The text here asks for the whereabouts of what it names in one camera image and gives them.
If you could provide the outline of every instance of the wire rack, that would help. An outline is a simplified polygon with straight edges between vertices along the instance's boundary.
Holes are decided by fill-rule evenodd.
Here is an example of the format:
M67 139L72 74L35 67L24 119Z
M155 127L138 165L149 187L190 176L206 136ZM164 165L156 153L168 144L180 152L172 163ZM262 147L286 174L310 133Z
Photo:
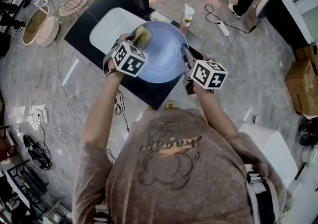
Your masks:
M89 0L68 0L56 9L52 15L66 17L76 14L81 8L88 4Z

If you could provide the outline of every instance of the white pump head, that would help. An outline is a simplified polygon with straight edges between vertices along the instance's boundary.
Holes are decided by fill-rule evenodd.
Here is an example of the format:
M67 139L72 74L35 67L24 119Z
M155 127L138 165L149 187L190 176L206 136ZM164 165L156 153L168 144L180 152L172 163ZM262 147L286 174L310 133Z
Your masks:
M194 9L190 7L188 4L185 4L185 10L184 10L184 18L186 20L191 20L192 16L194 14Z

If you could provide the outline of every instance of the black tabletop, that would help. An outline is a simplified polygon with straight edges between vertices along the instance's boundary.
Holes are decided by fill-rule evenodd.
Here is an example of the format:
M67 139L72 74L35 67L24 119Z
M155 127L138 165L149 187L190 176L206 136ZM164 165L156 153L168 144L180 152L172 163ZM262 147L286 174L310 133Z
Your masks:
M121 7L140 18L149 21L149 16L145 17L140 13L138 3L135 0L96 0L79 17L64 38L69 44L101 69L103 69L103 59L105 54L90 43L89 35L94 26L104 17L104 15L115 7ZM187 34L186 38L190 46L199 52L202 51L205 44L203 40L199 39L191 32ZM182 75L166 83L150 83L139 77L125 75L121 84L153 109L157 110L178 83L181 76Z

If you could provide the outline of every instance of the cube with fiducial markers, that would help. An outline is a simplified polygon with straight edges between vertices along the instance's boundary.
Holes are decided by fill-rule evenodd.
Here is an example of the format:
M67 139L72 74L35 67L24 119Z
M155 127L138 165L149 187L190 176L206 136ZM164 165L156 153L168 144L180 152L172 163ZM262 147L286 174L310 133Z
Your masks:
M111 57L114 59L118 71L133 77L138 76L148 61L147 53L124 41Z
M219 63L197 60L191 79L201 85L204 89L220 89L228 76L227 70Z

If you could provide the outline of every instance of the gray tile floor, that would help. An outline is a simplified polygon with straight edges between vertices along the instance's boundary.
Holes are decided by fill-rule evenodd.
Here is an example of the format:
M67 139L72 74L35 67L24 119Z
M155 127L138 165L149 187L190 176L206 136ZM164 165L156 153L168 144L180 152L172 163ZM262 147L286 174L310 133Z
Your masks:
M249 34L230 29L230 39L247 61L243 62L217 26L205 19L205 4L214 7L215 14L227 23L249 30L257 19L255 17L255 1L248 13L241 20L235 19L228 10L228 2L236 0L151 0L151 6L179 21L183 4L189 3L195 8L191 31L206 41L204 51L208 57L220 62L230 72L224 87L216 95L225 112L239 126L246 113L251 110L259 115L262 125L281 132L290 148L296 163L299 163L301 148L296 142L298 116L296 115L290 96L284 84L284 77L294 61L290 46L276 32L272 25L264 19L259 26ZM34 12L35 7L22 9L17 19L26 20ZM65 196L64 203L71 207L72 191L77 167L76 157L72 150L63 145L52 133L45 130L45 139L40 132L32 129L27 122L31 102L39 97L46 105L49 113L48 126L58 122L66 131L68 146L79 156L82 127L92 105L104 84L104 74L86 59L81 53L71 47L64 36L73 22L65 18L56 44L40 47L37 44L25 46L22 33L12 34L11 47L5 58L0 59L0 88L6 103L5 120L11 125L11 132L18 141L23 158L27 158L23 149L23 134L31 135L35 141L46 142L52 154L53 167L50 171L39 173L49 181L49 190L55 197ZM65 80L70 68L76 63L74 70L64 85L64 91L76 116L69 113L66 106L55 100L67 102L63 93L57 70L62 81ZM125 96L126 116L129 125L135 121L146 104L121 88ZM168 99L175 101L177 107L199 108L195 96L186 96L182 82L172 90ZM40 105L36 99L34 105ZM114 116L108 147L117 156L127 136L126 126L122 116Z

